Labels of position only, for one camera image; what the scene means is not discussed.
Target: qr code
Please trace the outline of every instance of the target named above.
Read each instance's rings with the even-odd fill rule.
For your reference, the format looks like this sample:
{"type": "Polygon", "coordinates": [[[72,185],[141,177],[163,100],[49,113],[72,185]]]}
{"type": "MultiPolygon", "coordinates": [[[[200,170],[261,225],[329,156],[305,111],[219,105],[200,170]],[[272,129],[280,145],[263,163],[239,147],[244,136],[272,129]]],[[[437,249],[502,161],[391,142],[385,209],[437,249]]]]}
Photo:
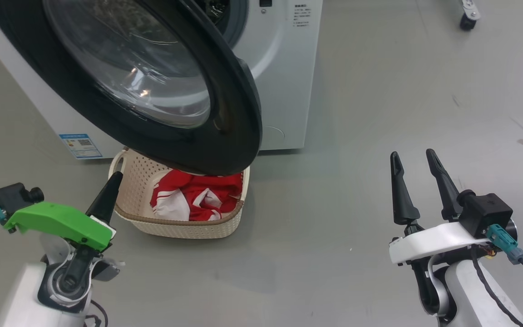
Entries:
{"type": "Polygon", "coordinates": [[[90,142],[89,139],[79,139],[79,140],[78,140],[78,143],[79,143],[80,145],[82,145],[82,146],[83,146],[83,145],[92,145],[92,142],[90,142]]]}

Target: washing machine door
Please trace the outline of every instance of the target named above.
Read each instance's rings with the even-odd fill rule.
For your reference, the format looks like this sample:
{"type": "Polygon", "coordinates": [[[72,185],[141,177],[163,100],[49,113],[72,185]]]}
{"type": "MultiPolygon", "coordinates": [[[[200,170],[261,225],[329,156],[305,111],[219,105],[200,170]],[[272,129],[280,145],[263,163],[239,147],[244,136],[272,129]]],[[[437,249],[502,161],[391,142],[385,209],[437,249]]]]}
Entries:
{"type": "Polygon", "coordinates": [[[193,0],[0,0],[0,27],[58,95],[147,157],[227,175],[257,155],[253,77],[193,0]]]}

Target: robotic arm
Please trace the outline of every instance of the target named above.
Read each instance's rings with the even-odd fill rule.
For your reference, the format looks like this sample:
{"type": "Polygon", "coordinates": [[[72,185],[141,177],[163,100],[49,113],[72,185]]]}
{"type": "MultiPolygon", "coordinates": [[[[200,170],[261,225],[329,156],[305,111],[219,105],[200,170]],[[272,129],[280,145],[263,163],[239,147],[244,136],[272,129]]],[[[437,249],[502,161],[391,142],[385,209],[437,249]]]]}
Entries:
{"type": "Polygon", "coordinates": [[[110,218],[118,196],[122,173],[116,172],[86,213],[48,203],[39,188],[27,191],[23,184],[0,188],[0,224],[10,233],[38,230],[44,258],[26,264],[0,313],[0,327],[83,327],[93,318],[91,304],[108,317],[92,296],[92,280],[110,281],[122,263],[104,258],[116,230],[110,218]]]}
{"type": "Polygon", "coordinates": [[[427,160],[448,222],[429,229],[419,226],[419,210],[403,180],[405,170],[398,153],[392,153],[394,221],[405,225],[405,236],[390,242],[392,263],[411,266],[421,305],[440,327],[523,327],[523,316],[478,262],[478,257],[504,251],[512,263],[523,263],[512,209],[493,193],[459,193],[432,149],[427,160]]]}

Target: beige plastic basket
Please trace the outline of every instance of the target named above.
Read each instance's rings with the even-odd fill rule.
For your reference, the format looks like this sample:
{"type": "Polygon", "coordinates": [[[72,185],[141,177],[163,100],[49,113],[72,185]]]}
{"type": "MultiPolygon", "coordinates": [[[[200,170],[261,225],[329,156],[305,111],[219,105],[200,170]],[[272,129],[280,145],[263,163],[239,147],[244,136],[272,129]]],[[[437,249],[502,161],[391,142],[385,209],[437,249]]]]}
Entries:
{"type": "Polygon", "coordinates": [[[123,149],[112,160],[109,178],[116,171],[120,161],[120,170],[124,177],[114,211],[141,231],[168,238],[224,238],[239,225],[249,185],[249,167],[241,175],[243,188],[234,211],[222,214],[218,221],[185,222],[155,218],[150,205],[153,186],[171,170],[169,167],[132,149],[123,149]]]}

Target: green bracket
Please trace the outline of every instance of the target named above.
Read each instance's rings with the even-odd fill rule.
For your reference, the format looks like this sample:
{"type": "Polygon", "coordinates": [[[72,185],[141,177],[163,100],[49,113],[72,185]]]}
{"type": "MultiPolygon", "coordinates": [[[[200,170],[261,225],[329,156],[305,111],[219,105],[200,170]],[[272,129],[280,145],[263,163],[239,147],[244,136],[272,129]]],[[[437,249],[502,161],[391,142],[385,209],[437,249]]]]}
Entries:
{"type": "Polygon", "coordinates": [[[98,251],[106,249],[113,236],[110,227],[102,225],[81,211],[45,201],[16,211],[4,225],[7,230],[14,227],[22,234],[30,229],[38,230],[85,244],[98,251]]]}

